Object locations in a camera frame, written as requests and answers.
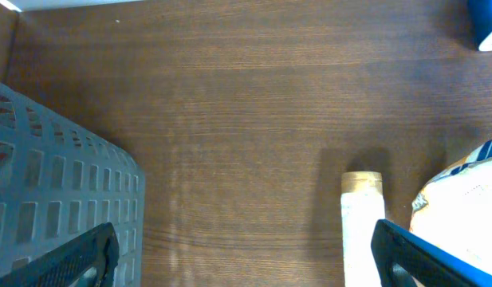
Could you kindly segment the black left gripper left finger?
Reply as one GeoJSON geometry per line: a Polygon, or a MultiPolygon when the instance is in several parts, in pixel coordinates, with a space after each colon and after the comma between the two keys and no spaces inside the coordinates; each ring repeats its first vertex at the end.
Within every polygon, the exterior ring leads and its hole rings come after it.
{"type": "Polygon", "coordinates": [[[0,286],[115,284],[120,247],[114,226],[100,224],[0,278],[0,286]]]}

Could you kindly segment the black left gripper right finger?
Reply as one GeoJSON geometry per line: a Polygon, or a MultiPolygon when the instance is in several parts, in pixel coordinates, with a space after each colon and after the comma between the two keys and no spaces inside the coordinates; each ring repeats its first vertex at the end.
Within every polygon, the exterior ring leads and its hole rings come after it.
{"type": "Polygon", "coordinates": [[[492,286],[492,275],[386,219],[376,222],[371,248],[383,287],[492,286]]]}

